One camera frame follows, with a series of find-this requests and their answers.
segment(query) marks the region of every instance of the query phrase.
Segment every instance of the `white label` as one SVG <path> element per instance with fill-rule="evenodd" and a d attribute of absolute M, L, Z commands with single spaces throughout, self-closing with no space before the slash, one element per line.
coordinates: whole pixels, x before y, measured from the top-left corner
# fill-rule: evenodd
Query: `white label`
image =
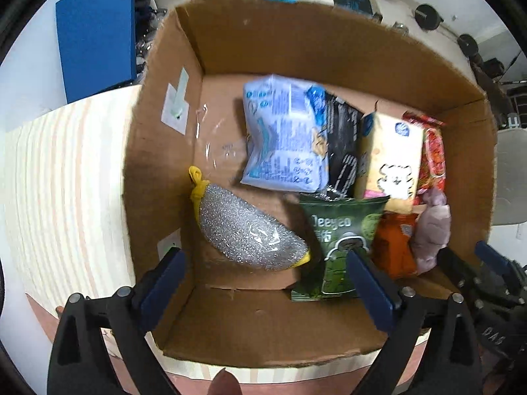
<path fill-rule="evenodd" d="M 401 232 L 405 236 L 412 237 L 412 226 L 410 226 L 409 224 L 401 224 Z"/>
<path fill-rule="evenodd" d="M 522 124 L 520 123 L 520 116 L 516 113 L 510 113 L 507 115 L 510 129 L 521 128 Z"/>
<path fill-rule="evenodd" d="M 160 240 L 157 243 L 157 254 L 159 255 L 159 261 L 169 252 L 170 248 L 177 247 L 181 248 L 181 229 L 177 229 L 175 232 L 170 233 L 165 239 Z"/>
<path fill-rule="evenodd" d="M 181 68 L 178 88 L 176 89 L 168 83 L 163 112 L 161 113 L 161 121 L 183 135 L 186 132 L 186 119 L 189 115 L 189 103 L 185 101 L 188 82 L 189 75 L 185 68 Z"/>

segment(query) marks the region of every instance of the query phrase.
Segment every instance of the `white bear cartoon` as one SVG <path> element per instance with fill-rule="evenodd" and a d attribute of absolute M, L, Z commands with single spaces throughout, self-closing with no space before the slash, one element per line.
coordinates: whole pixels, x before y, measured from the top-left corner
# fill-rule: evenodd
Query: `white bear cartoon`
<path fill-rule="evenodd" d="M 393 199 L 408 199 L 411 196 L 411 188 L 414 183 L 412 168 L 409 166 L 383 165 L 379 170 L 382 178 L 377 180 L 380 190 Z"/>

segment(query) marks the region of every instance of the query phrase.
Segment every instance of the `cardboard box flap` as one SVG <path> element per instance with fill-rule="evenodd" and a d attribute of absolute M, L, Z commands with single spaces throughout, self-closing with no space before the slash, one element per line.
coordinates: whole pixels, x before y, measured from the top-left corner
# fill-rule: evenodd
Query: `cardboard box flap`
<path fill-rule="evenodd" d="M 426 278 L 405 283 L 431 297 L 450 294 Z M 367 354 L 385 340 L 358 299 L 291 302 L 285 291 L 197 287 L 163 353 L 229 367 L 288 367 Z"/>
<path fill-rule="evenodd" d="M 193 0 L 176 11 L 206 75 L 276 73 L 372 93 L 431 115 L 484 97 L 422 43 L 349 10 Z"/>
<path fill-rule="evenodd" d="M 478 265 L 477 241 L 486 241 L 495 195 L 496 126 L 488 101 L 439 115 L 445 144 L 445 193 L 452 215 L 449 247 Z"/>
<path fill-rule="evenodd" d="M 168 85 L 178 88 L 181 70 L 189 80 L 186 134 L 161 121 Z M 196 109 L 202 70 L 176 17 L 164 23 L 148 59 L 148 75 L 135 108 L 126 145 L 124 203 L 135 276 L 159 262 L 157 243 L 180 228 L 191 207 Z"/>

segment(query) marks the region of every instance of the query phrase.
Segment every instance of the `green snack bag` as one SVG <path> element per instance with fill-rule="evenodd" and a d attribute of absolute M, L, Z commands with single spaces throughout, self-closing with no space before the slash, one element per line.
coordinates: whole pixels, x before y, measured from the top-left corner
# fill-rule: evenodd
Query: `green snack bag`
<path fill-rule="evenodd" d="M 321 300 L 343 294 L 356 297 L 346 277 L 350 248 L 368 254 L 377 224 L 389 196 L 372 199 L 327 201 L 301 195 L 300 205 L 312 224 L 322 251 L 322 260 L 294 286 L 293 301 Z"/>

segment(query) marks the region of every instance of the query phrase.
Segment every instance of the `orange snack bag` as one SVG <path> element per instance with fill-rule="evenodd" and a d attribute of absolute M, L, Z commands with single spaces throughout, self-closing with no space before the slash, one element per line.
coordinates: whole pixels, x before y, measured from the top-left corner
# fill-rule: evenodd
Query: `orange snack bag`
<path fill-rule="evenodd" d="M 417 266 L 408 242 L 417 214 L 386 212 L 379 220 L 372 243 L 372 261 L 392 279 L 415 275 Z"/>

